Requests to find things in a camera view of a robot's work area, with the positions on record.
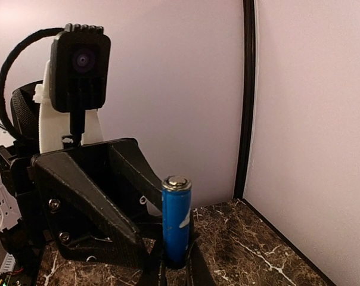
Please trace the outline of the left black frame post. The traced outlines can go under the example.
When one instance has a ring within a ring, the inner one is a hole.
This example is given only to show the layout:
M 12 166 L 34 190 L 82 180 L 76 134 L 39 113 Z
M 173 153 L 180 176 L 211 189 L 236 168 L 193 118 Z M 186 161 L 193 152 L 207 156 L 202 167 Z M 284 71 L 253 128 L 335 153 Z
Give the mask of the left black frame post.
M 234 198 L 243 198 L 246 184 L 255 103 L 256 9 L 254 0 L 243 1 L 243 109 Z

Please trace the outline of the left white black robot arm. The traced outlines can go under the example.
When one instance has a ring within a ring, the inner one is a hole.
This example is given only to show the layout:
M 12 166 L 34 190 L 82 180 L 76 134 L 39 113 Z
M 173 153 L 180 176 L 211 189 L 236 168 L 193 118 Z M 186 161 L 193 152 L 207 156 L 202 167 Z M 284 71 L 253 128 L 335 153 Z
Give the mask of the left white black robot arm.
M 2 245 L 27 273 L 38 267 L 45 231 L 68 260 L 164 274 L 162 223 L 139 203 L 162 205 L 159 178 L 133 138 L 50 153 L 32 139 L 0 145 Z

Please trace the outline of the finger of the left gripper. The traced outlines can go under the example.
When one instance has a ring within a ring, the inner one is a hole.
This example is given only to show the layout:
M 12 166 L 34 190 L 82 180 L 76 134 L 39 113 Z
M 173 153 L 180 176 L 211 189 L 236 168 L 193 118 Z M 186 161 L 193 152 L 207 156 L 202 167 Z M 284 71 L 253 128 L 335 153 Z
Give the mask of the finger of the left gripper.
M 129 196 L 136 195 L 137 204 L 144 196 L 148 214 L 161 216 L 162 182 L 144 157 L 138 141 L 134 138 L 110 141 L 108 155 L 113 173 L 121 176 L 132 187 Z

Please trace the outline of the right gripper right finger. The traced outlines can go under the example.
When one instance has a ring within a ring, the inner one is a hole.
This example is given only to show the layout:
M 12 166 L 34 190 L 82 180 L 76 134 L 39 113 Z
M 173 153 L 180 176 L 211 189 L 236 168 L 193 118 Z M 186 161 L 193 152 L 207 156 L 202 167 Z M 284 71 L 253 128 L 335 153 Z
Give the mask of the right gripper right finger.
M 197 244 L 198 233 L 192 233 L 188 245 L 188 250 L 185 256 L 185 285 L 216 285 L 204 256 Z

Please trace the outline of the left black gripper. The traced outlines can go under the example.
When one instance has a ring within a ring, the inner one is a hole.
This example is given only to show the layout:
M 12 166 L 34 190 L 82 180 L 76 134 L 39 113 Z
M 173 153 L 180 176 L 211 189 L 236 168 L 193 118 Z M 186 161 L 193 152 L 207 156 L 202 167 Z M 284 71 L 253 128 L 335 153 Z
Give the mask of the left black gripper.
M 16 256 L 33 256 L 49 230 L 70 260 L 143 268 L 146 238 L 156 237 L 156 219 L 144 196 L 113 173 L 108 150 L 67 148 L 36 155 L 26 147 L 0 148 L 0 175 L 21 217 L 0 235 Z

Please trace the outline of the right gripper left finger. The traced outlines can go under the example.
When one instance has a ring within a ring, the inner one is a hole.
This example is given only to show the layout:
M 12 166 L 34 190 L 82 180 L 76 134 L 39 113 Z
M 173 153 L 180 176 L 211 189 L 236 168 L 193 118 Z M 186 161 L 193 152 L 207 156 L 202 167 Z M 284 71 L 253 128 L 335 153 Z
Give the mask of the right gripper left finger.
M 167 286 L 166 265 L 162 240 L 156 240 L 151 256 L 151 282 L 150 285 Z

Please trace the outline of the blue battery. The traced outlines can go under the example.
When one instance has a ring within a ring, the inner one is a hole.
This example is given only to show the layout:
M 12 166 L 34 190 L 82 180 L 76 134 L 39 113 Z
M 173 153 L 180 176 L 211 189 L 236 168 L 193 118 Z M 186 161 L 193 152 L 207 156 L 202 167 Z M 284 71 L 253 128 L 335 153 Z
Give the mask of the blue battery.
M 166 258 L 175 265 L 185 260 L 190 236 L 192 183 L 172 175 L 162 182 L 163 244 Z

